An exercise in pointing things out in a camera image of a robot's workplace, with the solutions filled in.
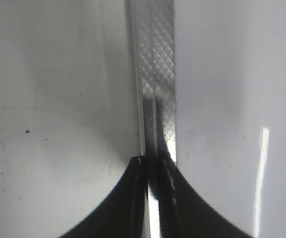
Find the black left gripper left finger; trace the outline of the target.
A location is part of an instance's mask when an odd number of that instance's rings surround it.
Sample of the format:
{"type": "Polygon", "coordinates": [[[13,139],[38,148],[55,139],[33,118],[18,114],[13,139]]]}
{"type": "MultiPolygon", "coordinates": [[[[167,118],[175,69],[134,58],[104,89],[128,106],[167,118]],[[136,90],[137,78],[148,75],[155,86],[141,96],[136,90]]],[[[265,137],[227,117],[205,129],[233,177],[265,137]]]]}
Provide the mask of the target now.
{"type": "Polygon", "coordinates": [[[132,157],[122,177],[84,220],[64,238],[141,238],[146,188],[146,160],[132,157]]]}

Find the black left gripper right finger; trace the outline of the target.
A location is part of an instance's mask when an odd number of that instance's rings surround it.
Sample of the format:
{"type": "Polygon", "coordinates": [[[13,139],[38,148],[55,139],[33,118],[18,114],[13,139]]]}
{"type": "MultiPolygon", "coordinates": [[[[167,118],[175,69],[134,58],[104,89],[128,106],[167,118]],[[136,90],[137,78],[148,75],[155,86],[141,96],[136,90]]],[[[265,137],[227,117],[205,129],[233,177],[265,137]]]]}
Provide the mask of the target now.
{"type": "Polygon", "coordinates": [[[164,146],[147,145],[148,178],[163,238],[247,238],[190,186],[164,146]]]}

